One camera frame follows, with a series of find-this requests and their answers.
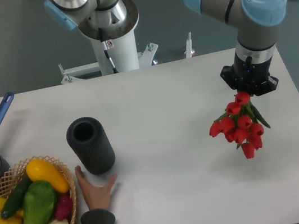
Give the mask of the second grey robot arm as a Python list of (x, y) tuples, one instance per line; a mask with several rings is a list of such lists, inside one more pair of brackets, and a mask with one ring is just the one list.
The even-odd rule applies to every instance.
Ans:
[(118, 25), (127, 17), (122, 0), (45, 0), (44, 9), (66, 30), (73, 30), (83, 21), (94, 28)]

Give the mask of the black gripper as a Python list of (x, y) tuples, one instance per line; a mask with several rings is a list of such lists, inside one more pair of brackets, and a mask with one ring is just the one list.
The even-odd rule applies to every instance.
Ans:
[(249, 68), (244, 62), (235, 63), (232, 66), (224, 66), (220, 77), (237, 92), (260, 96), (274, 91), (278, 85), (279, 80), (270, 75), (270, 64), (271, 59), (264, 63), (254, 63)]

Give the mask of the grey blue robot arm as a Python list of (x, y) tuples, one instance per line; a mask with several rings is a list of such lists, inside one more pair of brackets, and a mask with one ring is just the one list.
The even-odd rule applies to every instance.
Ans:
[(276, 48), (287, 0), (184, 0), (192, 11), (238, 30), (234, 62), (221, 78), (236, 91), (260, 96), (277, 88), (269, 67)]

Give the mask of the bare human hand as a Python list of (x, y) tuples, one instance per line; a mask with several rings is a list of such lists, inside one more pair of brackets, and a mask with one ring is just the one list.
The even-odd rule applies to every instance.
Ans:
[(117, 174), (112, 175), (105, 186), (97, 187), (85, 179), (79, 165), (76, 166), (74, 170), (83, 198), (89, 210), (104, 209), (108, 211), (110, 209), (112, 187), (116, 182)]

